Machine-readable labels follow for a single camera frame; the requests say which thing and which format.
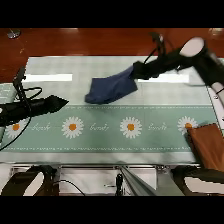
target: wooden floor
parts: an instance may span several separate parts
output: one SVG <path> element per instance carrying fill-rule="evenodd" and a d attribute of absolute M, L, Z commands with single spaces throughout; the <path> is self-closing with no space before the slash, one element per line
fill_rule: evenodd
<path fill-rule="evenodd" d="M 30 56 L 148 55 L 154 48 L 149 32 L 159 32 L 174 47 L 194 36 L 203 37 L 218 57 L 224 57 L 224 31 L 211 28 L 21 28 L 9 39 L 0 28 L 0 83 L 11 82 Z"/>

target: brown leather object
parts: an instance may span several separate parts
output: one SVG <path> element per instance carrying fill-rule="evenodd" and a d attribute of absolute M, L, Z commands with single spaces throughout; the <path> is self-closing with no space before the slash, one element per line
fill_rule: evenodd
<path fill-rule="evenodd" d="M 188 129 L 193 152 L 205 168 L 224 172 L 224 140 L 216 124 Z"/>

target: dark blue fabric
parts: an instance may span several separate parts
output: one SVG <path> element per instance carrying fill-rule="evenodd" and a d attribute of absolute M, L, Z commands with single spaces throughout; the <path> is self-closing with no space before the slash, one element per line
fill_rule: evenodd
<path fill-rule="evenodd" d="M 129 78 L 132 70 L 133 66 L 107 78 L 93 78 L 85 102 L 108 104 L 136 91 L 138 88 L 135 81 Z"/>

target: white daisy flower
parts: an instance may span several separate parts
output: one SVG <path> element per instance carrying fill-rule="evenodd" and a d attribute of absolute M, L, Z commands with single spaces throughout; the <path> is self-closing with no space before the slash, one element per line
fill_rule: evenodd
<path fill-rule="evenodd" d="M 24 129 L 27 122 L 25 119 L 19 121 L 16 124 L 12 124 L 6 127 L 6 135 L 8 135 L 8 138 L 15 138 L 17 135 L 20 134 L 20 132 Z"/>
<path fill-rule="evenodd" d="M 123 119 L 123 121 L 120 124 L 120 131 L 123 132 L 123 135 L 126 136 L 126 138 L 135 138 L 136 136 L 139 136 L 141 134 L 142 125 L 138 119 L 135 119 L 134 117 L 126 117 Z"/>
<path fill-rule="evenodd" d="M 197 122 L 194 120 L 194 118 L 190 117 L 182 117 L 178 121 L 178 130 L 182 132 L 182 135 L 187 133 L 187 128 L 196 128 L 198 126 Z"/>
<path fill-rule="evenodd" d="M 83 130 L 84 125 L 82 120 L 78 117 L 69 117 L 63 122 L 62 127 L 62 131 L 64 132 L 63 135 L 65 135 L 66 138 L 70 137 L 71 139 L 82 134 L 81 131 Z"/>

